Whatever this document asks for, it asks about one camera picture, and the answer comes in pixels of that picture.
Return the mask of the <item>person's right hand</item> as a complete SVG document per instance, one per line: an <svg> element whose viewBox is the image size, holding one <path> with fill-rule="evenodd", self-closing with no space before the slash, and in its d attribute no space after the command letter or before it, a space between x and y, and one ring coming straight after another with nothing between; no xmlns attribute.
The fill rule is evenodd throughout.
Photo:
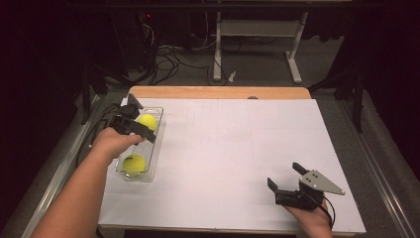
<svg viewBox="0 0 420 238"><path fill-rule="evenodd" d="M302 210L289 206L285 206L284 209L297 220L306 238L333 238L325 201L314 210Z"/></svg>

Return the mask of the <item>aluminium floor rail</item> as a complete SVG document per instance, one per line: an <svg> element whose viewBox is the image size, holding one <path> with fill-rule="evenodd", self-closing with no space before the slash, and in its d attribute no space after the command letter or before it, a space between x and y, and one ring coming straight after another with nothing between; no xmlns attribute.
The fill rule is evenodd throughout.
<svg viewBox="0 0 420 238"><path fill-rule="evenodd" d="M90 128L91 119L98 112L98 108L102 105L102 102L102 96L95 95L92 98L90 103L91 114L87 117L87 121L82 123L81 100L76 100L76 105L79 109L75 118L58 140L56 147L40 170L41 176L46 174L50 176L46 178L46 187L42 189L43 195L37 202L37 207L20 238L31 238L38 223L61 191L61 188L75 167L76 155Z"/></svg>
<svg viewBox="0 0 420 238"><path fill-rule="evenodd" d="M365 164L370 172L371 178L381 196L381 199L392 218L392 221L398 230L401 238L417 238L406 214L401 206L399 199L391 188L385 173L379 167L373 151L370 149L368 142L362 132L360 132L353 122L353 114L345 101L338 101L339 108L344 114L346 120L350 123L353 133L355 134L360 148L363 151Z"/></svg>

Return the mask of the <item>black stand legs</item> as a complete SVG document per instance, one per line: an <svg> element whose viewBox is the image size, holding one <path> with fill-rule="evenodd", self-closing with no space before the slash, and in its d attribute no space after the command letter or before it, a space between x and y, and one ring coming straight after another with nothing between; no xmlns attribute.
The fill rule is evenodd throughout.
<svg viewBox="0 0 420 238"><path fill-rule="evenodd" d="M82 120L85 125L91 115L91 105L93 99L90 93L94 92L96 96L106 95L108 93L108 77L116 80L116 84L132 86L133 82L124 75L111 71L110 69L94 63L84 64L80 70L81 75L81 99L82 99Z"/></svg>
<svg viewBox="0 0 420 238"><path fill-rule="evenodd" d="M362 129L362 109L363 109L363 93L364 78L361 71L355 67L344 69L333 76L327 76L308 87L310 93L321 88L335 87L334 97L336 100L353 99L352 121L359 133Z"/></svg>

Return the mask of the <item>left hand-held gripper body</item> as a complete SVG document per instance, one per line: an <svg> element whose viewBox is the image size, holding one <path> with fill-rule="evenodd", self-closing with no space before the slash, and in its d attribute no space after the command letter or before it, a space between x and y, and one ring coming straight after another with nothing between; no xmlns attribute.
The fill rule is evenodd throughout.
<svg viewBox="0 0 420 238"><path fill-rule="evenodd" d="M134 133L140 136L148 136L150 129L136 122L136 119L140 116L141 109L143 109L143 105L132 93L129 93L127 103L118 109L117 114L111 119L109 126L122 135Z"/></svg>

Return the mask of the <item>yellow tennis ball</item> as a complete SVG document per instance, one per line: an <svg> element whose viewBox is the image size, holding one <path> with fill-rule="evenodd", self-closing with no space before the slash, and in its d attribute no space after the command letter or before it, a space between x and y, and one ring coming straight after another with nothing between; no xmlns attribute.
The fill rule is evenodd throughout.
<svg viewBox="0 0 420 238"><path fill-rule="evenodd" d="M147 126L150 130L154 131L158 127L157 119L151 114L143 114L138 119L137 122Z"/></svg>
<svg viewBox="0 0 420 238"><path fill-rule="evenodd" d="M123 162L123 170L126 172L142 173L146 168L146 160L140 155L130 155Z"/></svg>

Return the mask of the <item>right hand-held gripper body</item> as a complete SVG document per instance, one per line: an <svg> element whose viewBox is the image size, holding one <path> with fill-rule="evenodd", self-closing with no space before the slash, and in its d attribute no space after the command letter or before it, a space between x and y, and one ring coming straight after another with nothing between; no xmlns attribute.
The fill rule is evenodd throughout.
<svg viewBox="0 0 420 238"><path fill-rule="evenodd" d="M337 195L346 194L340 187L316 170L308 170L305 176L300 175L298 185L299 188L294 191L278 189L278 193L274 194L275 203L302 210L314 210L322 205L325 192Z"/></svg>

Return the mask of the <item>clear plastic container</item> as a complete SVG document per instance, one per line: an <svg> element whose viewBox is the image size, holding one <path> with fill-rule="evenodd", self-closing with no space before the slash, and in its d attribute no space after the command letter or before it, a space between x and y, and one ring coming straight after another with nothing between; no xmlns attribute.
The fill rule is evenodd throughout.
<svg viewBox="0 0 420 238"><path fill-rule="evenodd" d="M115 172L126 181L152 182L155 176L155 170L158 164L158 154L160 151L166 122L162 107L145 107L144 109L140 110L140 116L143 114L151 114L157 119L157 128L154 130L154 134L157 136L156 141L151 143L150 141L146 140L139 145L131 146L119 157L115 165ZM146 160L147 168L144 172L136 173L126 172L123 170L124 160L133 154L140 155Z"/></svg>

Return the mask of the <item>dark computer tower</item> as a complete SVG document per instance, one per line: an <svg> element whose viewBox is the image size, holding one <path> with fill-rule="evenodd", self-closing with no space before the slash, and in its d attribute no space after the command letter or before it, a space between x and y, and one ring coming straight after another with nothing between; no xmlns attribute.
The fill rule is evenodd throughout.
<svg viewBox="0 0 420 238"><path fill-rule="evenodd" d="M140 15L136 12L114 13L112 19L126 69L149 67L147 28Z"/></svg>

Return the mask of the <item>person's left hand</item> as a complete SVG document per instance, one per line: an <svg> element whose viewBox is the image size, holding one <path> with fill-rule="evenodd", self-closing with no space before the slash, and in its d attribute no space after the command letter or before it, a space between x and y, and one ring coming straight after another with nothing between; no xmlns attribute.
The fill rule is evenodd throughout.
<svg viewBox="0 0 420 238"><path fill-rule="evenodd" d="M95 161L110 163L117 159L131 146L142 143L144 138L139 135L121 135L113 128L106 128L99 133L88 154Z"/></svg>

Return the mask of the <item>white metal desk frame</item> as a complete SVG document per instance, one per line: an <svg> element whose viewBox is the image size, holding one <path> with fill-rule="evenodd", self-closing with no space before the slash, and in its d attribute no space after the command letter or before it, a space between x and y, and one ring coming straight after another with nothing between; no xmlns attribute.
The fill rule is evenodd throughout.
<svg viewBox="0 0 420 238"><path fill-rule="evenodd" d="M222 13L216 14L216 35L213 79L220 81L222 74L222 50L223 37L273 37L291 38L293 46L285 52L288 67L295 84L300 84L302 78L295 61L295 55L306 25L307 12L300 14L298 20L255 20L255 19L224 19Z"/></svg>

